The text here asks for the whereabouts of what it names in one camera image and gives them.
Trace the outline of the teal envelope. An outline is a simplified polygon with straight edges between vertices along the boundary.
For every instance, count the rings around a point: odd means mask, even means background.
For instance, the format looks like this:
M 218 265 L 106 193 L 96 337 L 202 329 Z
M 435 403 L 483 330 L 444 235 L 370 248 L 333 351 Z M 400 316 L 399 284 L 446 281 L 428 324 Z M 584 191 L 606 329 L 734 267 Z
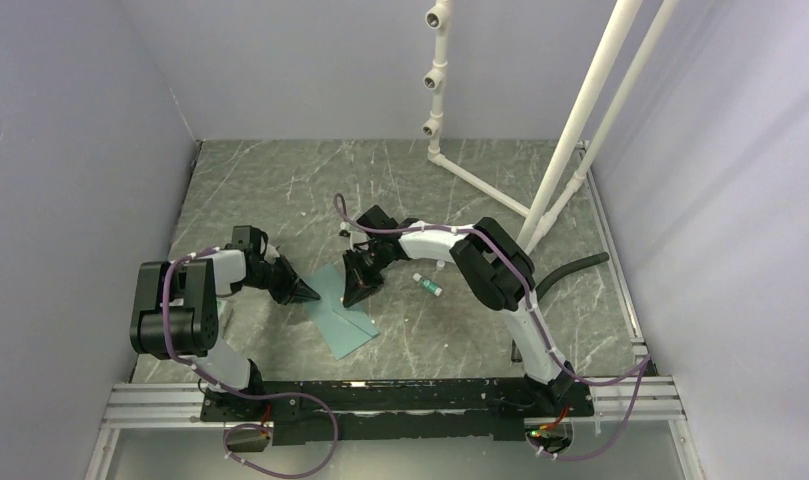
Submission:
M 320 299 L 304 307 L 336 360 L 379 336 L 378 328 L 363 309 L 343 306 L 345 280 L 333 264 L 316 270 L 305 282 Z

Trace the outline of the green white glue stick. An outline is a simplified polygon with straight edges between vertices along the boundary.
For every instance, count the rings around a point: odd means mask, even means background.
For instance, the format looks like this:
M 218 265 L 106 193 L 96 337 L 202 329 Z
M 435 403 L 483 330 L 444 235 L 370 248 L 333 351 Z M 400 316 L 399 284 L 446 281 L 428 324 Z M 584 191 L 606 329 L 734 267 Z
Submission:
M 434 296 L 439 297 L 443 292 L 443 289 L 437 283 L 419 273 L 414 273 L 412 278 L 418 285 Z

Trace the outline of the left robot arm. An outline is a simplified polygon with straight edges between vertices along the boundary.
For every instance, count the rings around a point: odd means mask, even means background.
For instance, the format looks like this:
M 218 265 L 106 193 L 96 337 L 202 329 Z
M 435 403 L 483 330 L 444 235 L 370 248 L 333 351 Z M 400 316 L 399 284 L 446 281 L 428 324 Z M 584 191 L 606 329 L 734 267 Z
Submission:
M 229 392 L 228 407 L 252 420 L 265 411 L 268 394 L 254 362 L 223 339 L 218 308 L 243 288 L 266 291 L 279 305 L 320 298 L 263 230 L 236 226 L 223 247 L 140 266 L 129 339 L 136 353 L 179 363 L 213 391 Z

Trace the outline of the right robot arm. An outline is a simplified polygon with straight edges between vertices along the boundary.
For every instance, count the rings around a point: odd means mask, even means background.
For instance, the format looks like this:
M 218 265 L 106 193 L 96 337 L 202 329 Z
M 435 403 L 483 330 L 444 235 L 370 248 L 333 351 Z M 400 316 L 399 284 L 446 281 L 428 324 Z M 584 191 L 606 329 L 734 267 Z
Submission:
M 377 205 L 356 220 L 348 217 L 342 205 L 337 211 L 349 226 L 368 237 L 343 254 L 345 307 L 379 291 L 384 285 L 383 270 L 396 261 L 451 263 L 475 298 L 504 318 L 521 353 L 535 409 L 554 415 L 568 404 L 575 379 L 539 309 L 533 262 L 495 219 L 449 226 L 413 219 L 398 223 Z

